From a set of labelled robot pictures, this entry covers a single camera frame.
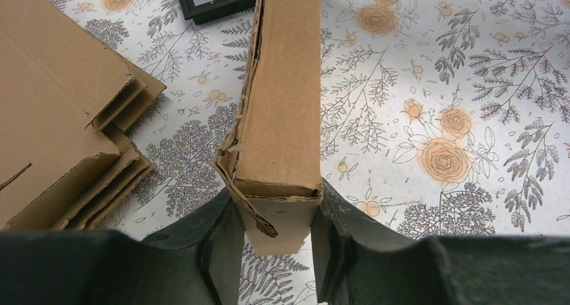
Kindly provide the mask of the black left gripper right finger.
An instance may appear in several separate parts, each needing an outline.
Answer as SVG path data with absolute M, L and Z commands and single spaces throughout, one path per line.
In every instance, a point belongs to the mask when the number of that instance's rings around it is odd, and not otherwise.
M 311 225 L 317 299 L 328 304 L 568 304 L 569 239 L 431 236 L 377 222 L 329 183 Z

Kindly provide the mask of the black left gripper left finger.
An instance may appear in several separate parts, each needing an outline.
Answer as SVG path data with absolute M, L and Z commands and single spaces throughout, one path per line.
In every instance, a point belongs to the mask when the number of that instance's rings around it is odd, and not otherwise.
M 2 304 L 236 304 L 244 230 L 227 189 L 141 241 L 117 230 L 1 233 Z

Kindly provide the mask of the brown cardboard box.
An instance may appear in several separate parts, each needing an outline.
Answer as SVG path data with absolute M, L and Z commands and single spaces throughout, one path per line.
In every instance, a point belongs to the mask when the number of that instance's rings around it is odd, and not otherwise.
M 261 256 L 300 251 L 323 198 L 321 0 L 256 0 L 236 119 L 212 165 Z

